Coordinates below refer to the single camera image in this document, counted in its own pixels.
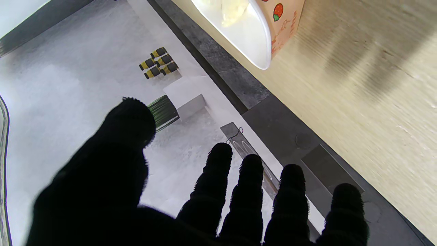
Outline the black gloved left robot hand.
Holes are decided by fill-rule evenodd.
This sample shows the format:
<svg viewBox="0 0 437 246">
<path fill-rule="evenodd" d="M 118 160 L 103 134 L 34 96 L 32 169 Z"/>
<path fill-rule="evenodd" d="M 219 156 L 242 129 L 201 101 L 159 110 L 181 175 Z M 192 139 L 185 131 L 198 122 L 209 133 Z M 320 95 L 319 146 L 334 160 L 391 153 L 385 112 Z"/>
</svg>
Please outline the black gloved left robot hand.
<svg viewBox="0 0 437 246">
<path fill-rule="evenodd" d="M 176 218 L 140 206 L 149 171 L 143 149 L 155 134 L 149 108 L 138 99 L 123 98 L 37 197 L 26 245 L 367 245 L 369 227 L 362 196 L 348 183 L 334 189 L 325 228 L 315 242 L 310 240 L 305 178 L 295 164 L 282 170 L 264 231 L 264 168 L 257 154 L 242 160 L 230 211 L 218 232 L 233 154 L 227 143 L 211 149 L 190 199 Z"/>
</svg>

